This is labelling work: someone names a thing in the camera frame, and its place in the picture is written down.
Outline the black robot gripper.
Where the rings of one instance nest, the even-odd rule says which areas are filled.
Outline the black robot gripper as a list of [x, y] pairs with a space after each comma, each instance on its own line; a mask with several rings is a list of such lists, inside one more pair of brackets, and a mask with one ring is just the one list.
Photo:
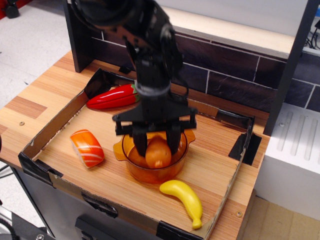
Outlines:
[[171, 92], [171, 86], [152, 88], [134, 82], [140, 95], [139, 104], [112, 117], [116, 135], [131, 135], [140, 156], [145, 157], [147, 133], [166, 131], [166, 141], [172, 154], [178, 151], [181, 132], [197, 127], [198, 110], [188, 105], [188, 91], [184, 95]]

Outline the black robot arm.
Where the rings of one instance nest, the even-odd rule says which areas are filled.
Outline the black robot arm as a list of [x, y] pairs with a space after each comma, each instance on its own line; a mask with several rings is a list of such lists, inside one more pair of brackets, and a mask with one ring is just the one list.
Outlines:
[[183, 56], [168, 15], [154, 0], [73, 0], [71, 7], [90, 29], [124, 40], [135, 68], [140, 102], [113, 116], [116, 134], [131, 136], [144, 156], [147, 133], [164, 131], [175, 154], [181, 134], [196, 127], [197, 110], [188, 106], [185, 95], [171, 93], [172, 80], [180, 79]]

